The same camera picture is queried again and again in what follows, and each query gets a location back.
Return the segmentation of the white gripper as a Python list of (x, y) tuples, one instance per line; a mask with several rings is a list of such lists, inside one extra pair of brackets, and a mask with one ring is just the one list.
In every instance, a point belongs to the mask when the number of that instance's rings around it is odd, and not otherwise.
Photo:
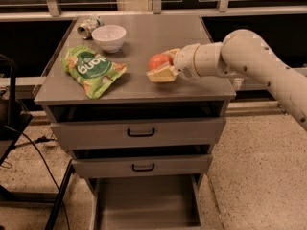
[(161, 67), (147, 72), (147, 77), (152, 82), (170, 82), (177, 76), (182, 79), (197, 79), (199, 74), (195, 68), (195, 53), (201, 45), (191, 44), (183, 48), (170, 49), (162, 52), (162, 55), (173, 58), (172, 65), (162, 65)]

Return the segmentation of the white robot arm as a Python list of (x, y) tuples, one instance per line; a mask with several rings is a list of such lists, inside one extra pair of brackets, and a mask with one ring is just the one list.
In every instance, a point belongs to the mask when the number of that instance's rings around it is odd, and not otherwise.
[(250, 30), (236, 30), (221, 42), (192, 44), (156, 54), (149, 60), (152, 82), (178, 77), (251, 78), (307, 130), (307, 77), (284, 63), (267, 42)]

